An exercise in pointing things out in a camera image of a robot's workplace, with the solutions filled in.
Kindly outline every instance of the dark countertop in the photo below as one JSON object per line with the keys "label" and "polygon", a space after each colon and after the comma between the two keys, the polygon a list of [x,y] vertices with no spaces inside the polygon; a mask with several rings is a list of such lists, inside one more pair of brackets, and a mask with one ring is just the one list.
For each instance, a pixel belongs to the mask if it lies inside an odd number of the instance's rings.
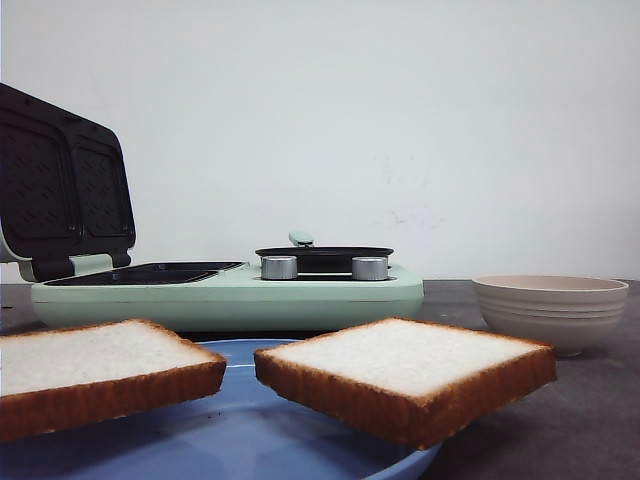
{"label": "dark countertop", "polygon": [[[28,285],[2,285],[0,335],[44,328]],[[425,282],[418,315],[486,329],[469,281]],[[264,332],[302,338],[315,332]],[[193,340],[260,332],[194,334]],[[640,282],[631,282],[616,329],[582,355],[557,362],[558,381],[447,440],[423,478],[632,479],[640,477]]]}

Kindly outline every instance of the hinged lid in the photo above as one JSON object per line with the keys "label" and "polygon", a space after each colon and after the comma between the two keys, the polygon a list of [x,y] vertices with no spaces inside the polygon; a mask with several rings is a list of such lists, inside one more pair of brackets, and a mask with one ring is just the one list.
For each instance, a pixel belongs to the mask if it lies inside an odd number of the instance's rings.
{"label": "hinged lid", "polygon": [[116,135],[0,84],[0,261],[45,281],[73,276],[74,256],[127,266],[134,242]]}

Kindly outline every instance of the silver knob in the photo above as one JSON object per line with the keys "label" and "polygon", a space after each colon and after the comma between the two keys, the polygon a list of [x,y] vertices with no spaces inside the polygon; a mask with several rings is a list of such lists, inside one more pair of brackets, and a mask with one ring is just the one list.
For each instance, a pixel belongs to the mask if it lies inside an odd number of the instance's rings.
{"label": "silver knob", "polygon": [[353,257],[351,277],[354,280],[380,281],[389,278],[387,257]]}
{"label": "silver knob", "polygon": [[262,257],[263,280],[293,280],[298,277],[298,259],[294,256]]}

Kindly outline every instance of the toast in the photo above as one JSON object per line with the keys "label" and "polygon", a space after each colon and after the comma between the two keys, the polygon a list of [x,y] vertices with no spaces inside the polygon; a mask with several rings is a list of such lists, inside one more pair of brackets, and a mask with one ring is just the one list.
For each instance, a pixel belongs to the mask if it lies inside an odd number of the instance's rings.
{"label": "toast", "polygon": [[146,320],[0,337],[0,441],[211,395],[225,368]]}
{"label": "toast", "polygon": [[548,345],[397,318],[254,358],[258,380],[278,395],[417,449],[556,378]]}

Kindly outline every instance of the black cooking plate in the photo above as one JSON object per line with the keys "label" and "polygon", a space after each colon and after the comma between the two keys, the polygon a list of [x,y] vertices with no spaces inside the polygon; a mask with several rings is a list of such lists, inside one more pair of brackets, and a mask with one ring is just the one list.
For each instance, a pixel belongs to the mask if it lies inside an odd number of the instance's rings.
{"label": "black cooking plate", "polygon": [[277,247],[256,250],[261,257],[293,255],[298,258],[298,273],[351,272],[353,257],[388,257],[391,248],[380,247]]}

